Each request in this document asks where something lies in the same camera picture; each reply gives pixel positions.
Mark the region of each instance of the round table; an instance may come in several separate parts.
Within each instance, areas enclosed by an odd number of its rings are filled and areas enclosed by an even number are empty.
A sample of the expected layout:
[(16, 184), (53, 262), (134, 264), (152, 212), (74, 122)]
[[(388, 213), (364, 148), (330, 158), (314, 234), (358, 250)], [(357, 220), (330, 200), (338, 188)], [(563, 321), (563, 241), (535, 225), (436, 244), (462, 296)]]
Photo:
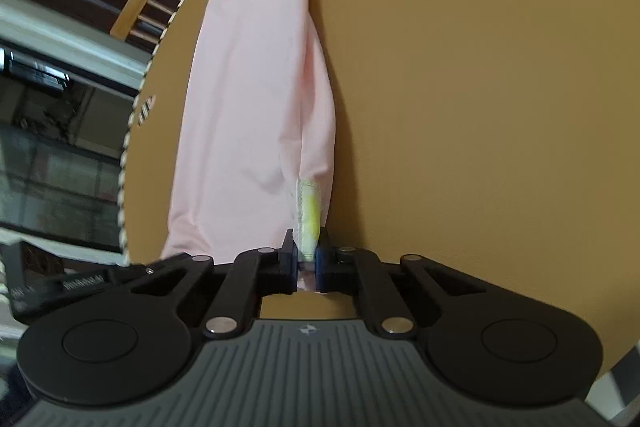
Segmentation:
[[(156, 98), (127, 150), (133, 261), (156, 259), (166, 238), (207, 1), (184, 2), (140, 94)], [(336, 244), (386, 261), (422, 253), (584, 318), (604, 344), (603, 370), (624, 355), (640, 338), (638, 0), (310, 0), (310, 10), (337, 113)], [(338, 301), (278, 296), (263, 313), (351, 313)]]

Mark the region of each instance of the brown table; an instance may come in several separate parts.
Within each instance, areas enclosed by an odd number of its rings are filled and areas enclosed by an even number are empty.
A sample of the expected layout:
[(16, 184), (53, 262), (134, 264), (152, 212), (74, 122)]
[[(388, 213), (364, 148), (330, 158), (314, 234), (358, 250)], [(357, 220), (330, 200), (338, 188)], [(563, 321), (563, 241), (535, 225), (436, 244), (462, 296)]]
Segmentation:
[[(206, 2), (184, 3), (142, 89), (156, 105), (128, 151), (134, 261), (166, 237)], [(420, 252), (568, 309), (610, 367), (640, 338), (638, 0), (311, 0), (311, 12), (337, 111), (337, 244)], [(295, 296), (265, 314), (299, 305), (348, 313)]]

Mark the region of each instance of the silver screw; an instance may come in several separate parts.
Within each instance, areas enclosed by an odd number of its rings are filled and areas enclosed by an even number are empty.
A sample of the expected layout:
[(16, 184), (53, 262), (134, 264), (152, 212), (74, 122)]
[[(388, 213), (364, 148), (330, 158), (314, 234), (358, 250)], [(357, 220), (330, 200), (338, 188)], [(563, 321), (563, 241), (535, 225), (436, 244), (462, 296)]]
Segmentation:
[(205, 326), (211, 333), (230, 333), (238, 327), (238, 323), (231, 317), (213, 317)]
[(387, 333), (408, 333), (414, 329), (414, 323), (405, 317), (389, 317), (382, 321), (382, 329)]

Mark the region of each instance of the gray ribbed panel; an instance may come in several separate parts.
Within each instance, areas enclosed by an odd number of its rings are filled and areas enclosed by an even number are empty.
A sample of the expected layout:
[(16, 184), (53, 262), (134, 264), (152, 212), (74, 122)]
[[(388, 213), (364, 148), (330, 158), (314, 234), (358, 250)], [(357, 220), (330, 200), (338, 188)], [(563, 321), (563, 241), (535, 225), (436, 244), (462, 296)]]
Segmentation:
[[(305, 334), (306, 325), (317, 331)], [(206, 344), (171, 388), (111, 410), (40, 402), (18, 427), (602, 427), (579, 400), (539, 410), (475, 402), (432, 375), (412, 344), (361, 321), (256, 321)]]

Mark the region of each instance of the pink fabric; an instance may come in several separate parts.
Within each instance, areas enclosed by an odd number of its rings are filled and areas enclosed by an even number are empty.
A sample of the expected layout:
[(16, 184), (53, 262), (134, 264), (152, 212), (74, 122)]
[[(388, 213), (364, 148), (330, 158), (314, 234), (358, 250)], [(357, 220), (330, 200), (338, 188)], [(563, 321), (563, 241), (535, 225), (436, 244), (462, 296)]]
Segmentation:
[(308, 0), (210, 0), (182, 118), (169, 235), (229, 263), (279, 247), (296, 220), (298, 179), (319, 185), (326, 220), (334, 101)]

